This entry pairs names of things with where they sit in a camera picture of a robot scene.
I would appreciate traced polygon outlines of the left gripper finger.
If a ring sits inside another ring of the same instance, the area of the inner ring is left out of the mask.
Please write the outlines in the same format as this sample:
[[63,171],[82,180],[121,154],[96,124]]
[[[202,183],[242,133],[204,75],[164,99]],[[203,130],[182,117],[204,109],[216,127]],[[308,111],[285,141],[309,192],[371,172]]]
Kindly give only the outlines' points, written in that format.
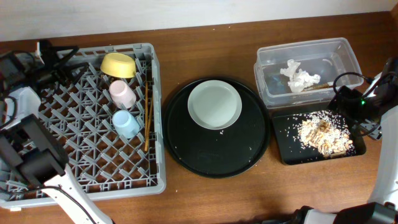
[[[54,58],[52,68],[62,68],[78,52],[79,47],[77,45],[59,47],[53,46],[51,50]],[[60,57],[58,52],[64,50],[68,50],[69,53],[67,53],[66,56]]]
[[74,65],[61,65],[58,69],[58,74],[60,79],[58,81],[58,86],[68,86],[75,85],[78,83],[83,74],[88,70],[89,63],[77,63]]

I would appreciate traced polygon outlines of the food scraps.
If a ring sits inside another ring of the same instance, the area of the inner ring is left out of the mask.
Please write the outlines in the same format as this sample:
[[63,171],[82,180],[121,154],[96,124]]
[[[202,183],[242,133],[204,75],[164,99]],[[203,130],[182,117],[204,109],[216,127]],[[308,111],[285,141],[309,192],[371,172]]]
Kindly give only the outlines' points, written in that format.
[[294,114],[281,133],[298,144],[298,152],[316,152],[325,158],[354,151],[354,141],[345,119],[328,110]]

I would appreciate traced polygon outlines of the gold foil wrapper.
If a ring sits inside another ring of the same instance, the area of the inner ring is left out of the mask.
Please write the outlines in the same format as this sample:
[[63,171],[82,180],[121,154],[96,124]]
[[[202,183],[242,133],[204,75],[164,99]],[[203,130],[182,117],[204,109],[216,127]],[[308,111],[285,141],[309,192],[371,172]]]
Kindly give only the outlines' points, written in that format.
[[320,90],[320,89],[324,89],[324,88],[330,88],[331,86],[333,86],[333,82],[328,82],[328,83],[324,83],[321,85],[313,85],[313,86],[307,87],[304,89],[304,91]]

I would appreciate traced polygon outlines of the yellow bowl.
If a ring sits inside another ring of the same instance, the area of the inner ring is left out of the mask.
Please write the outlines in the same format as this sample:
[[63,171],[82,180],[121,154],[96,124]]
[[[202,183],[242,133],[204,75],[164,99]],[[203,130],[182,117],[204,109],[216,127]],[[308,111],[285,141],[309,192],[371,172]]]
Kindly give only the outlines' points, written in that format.
[[136,75],[136,63],[128,55],[108,53],[104,56],[100,70],[116,78],[133,78]]

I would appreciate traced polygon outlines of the pink cup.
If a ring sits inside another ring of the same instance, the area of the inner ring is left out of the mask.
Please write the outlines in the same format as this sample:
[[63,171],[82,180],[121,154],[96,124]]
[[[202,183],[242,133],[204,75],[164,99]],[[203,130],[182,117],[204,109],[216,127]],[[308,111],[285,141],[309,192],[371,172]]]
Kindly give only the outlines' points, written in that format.
[[133,90],[122,80],[113,81],[109,86],[111,99],[118,108],[123,105],[126,109],[133,107],[136,102],[136,95]]

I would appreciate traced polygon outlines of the white napkin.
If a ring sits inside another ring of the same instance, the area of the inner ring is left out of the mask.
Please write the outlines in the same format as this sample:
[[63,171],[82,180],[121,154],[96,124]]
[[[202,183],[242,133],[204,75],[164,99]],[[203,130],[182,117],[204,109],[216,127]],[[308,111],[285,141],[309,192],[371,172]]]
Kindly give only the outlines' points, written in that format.
[[292,93],[299,93],[305,88],[311,87],[320,82],[319,75],[310,75],[305,70],[299,68],[300,64],[300,62],[290,59],[287,61],[287,68],[280,69],[280,74],[289,78],[287,84]]

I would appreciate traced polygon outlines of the blue cup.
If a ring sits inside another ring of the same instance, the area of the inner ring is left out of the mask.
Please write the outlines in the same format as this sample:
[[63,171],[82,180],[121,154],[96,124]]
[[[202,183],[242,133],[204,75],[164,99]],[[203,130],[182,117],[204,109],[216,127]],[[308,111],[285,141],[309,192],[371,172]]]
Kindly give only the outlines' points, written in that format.
[[133,115],[126,110],[119,110],[113,114],[112,122],[119,136],[131,139],[140,131],[140,125]]

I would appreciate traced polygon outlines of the grey plate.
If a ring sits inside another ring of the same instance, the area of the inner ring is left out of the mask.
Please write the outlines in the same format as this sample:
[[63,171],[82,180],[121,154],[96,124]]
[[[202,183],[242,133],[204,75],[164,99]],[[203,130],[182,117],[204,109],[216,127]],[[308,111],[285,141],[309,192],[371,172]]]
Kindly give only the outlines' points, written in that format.
[[187,109],[199,126],[218,130],[234,124],[243,108],[242,99],[235,87],[221,80],[201,82],[190,92]]

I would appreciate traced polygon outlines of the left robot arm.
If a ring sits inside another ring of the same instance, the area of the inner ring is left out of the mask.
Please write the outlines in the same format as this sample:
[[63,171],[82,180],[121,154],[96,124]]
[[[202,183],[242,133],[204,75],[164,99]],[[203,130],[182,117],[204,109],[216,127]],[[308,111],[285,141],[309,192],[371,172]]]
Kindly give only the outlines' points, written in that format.
[[63,146],[39,120],[43,90],[76,84],[87,63],[69,65],[78,52],[73,46],[54,46],[39,40],[29,63],[20,50],[1,55],[1,160],[29,187],[52,198],[74,223],[112,223],[81,189]]

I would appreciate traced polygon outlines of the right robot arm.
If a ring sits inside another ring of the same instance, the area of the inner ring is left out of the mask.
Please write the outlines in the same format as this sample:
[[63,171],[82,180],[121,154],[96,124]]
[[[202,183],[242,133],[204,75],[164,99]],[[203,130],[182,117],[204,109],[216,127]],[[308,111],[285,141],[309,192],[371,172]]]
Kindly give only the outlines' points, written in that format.
[[295,114],[330,109],[352,122],[352,133],[363,130],[361,123],[376,123],[382,132],[382,147],[376,184],[364,205],[338,213],[324,213],[303,206],[289,223],[397,223],[397,58],[389,58],[380,74],[368,78],[369,88],[361,93],[347,86],[335,88],[329,103],[284,108],[271,116],[275,130],[286,127]]

